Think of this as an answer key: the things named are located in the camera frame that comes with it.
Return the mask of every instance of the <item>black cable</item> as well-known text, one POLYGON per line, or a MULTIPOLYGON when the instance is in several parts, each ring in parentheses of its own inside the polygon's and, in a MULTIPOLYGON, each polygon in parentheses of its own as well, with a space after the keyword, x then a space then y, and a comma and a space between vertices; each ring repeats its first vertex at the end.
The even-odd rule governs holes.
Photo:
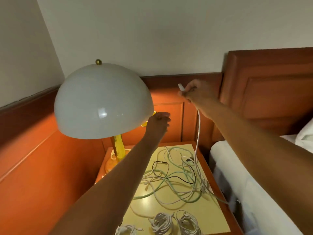
MULTIPOLYGON (((164 179, 165 177, 158 176, 158 175, 155 173, 154 169, 153 169, 154 164, 157 163, 157 162, 161 162, 161 163, 164 163, 164 164, 168 164, 168 162, 155 161, 155 162, 152 164, 152 171, 153 171, 154 175, 157 176, 157 177, 159 177, 159 178, 164 179)), ((184 182, 186 182, 186 183, 188 183, 188 184, 191 184, 191 185, 192 185, 192 184, 195 184, 195 183, 196 183, 196 173, 195 173, 194 169, 193 169, 190 165, 187 164, 187 166, 189 166, 189 167, 191 168, 191 170, 194 172, 195 181, 194 181, 193 183, 187 182, 187 181, 185 181, 184 179, 180 178, 179 176, 170 176, 170 177, 167 177, 167 179, 170 179, 170 178, 173 178, 173 177, 177 177, 177 178, 181 179, 182 181, 184 181, 184 182)))

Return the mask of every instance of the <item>person's left hand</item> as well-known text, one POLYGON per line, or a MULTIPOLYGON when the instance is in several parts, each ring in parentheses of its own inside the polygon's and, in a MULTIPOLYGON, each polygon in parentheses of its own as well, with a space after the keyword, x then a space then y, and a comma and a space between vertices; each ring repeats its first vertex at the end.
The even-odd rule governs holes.
POLYGON ((144 138, 158 144, 167 131, 168 123, 171 121, 169 117, 170 113, 168 112, 158 112, 152 115, 147 122, 144 138))

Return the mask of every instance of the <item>yellow switch plate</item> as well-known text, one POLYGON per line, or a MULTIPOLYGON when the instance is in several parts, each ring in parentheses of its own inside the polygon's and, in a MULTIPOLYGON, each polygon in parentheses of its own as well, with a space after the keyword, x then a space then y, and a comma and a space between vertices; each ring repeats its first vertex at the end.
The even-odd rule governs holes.
POLYGON ((144 123, 141 125, 141 127, 146 127, 146 126, 147 126, 147 122, 148 122, 148 121, 144 122, 144 123))

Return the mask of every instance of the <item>hand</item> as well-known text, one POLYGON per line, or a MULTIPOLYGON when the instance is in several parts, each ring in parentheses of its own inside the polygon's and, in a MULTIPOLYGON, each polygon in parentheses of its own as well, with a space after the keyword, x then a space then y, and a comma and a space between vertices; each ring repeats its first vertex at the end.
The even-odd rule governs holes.
POLYGON ((221 104, 208 82, 198 79, 189 82, 185 90, 179 91, 178 95, 192 102, 207 118, 210 118, 210 110, 213 106, 221 104))
POLYGON ((168 122, 171 121, 169 117, 170 113, 167 112, 158 112, 152 115, 147 122, 144 138, 157 145, 167 131, 168 122))

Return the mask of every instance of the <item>wooden table edge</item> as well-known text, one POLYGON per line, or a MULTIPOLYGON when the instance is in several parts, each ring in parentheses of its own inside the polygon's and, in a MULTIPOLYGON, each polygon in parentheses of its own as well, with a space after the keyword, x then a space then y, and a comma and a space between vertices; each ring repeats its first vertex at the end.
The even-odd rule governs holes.
MULTIPOLYGON (((163 147, 163 146, 176 146, 176 145, 184 145, 184 144, 191 144, 195 150, 196 148, 196 142, 194 141, 187 141, 187 142, 163 142, 163 143, 160 143, 158 146, 159 147, 163 147)), ((125 146, 125 149, 132 149, 133 148, 133 145, 131 146, 125 146)), ((104 170, 104 166, 107 162, 107 160, 109 159, 109 157, 111 156, 111 152, 112 152, 113 148, 112 147, 109 147, 108 150, 106 151, 106 154, 104 156, 104 159, 103 159, 103 162, 100 166, 100 170, 99 170, 99 173, 98 173, 98 176, 96 178, 96 183, 105 175, 103 172, 105 171, 104 170)), ((199 159, 199 162, 201 164, 201 167, 205 173, 205 176, 212 188, 212 191, 214 192, 214 194, 219 197, 220 199, 222 200, 225 200, 225 197, 223 195, 223 193, 221 192, 220 188, 218 187, 214 177, 213 177, 213 174, 204 158, 204 156, 202 155, 202 153, 200 152, 200 150, 198 149, 197 150, 197 157, 199 159)), ((210 234, 210 235, 243 235, 243 232, 241 231, 241 228, 240 226, 238 225, 237 223, 237 220, 235 219, 233 213, 231 212, 231 210, 229 209, 228 205, 218 201, 218 204, 225 216, 225 219, 228 223, 228 226, 229 226, 229 229, 230 229, 230 232, 227 232, 227 233, 216 233, 216 234, 210 234)))

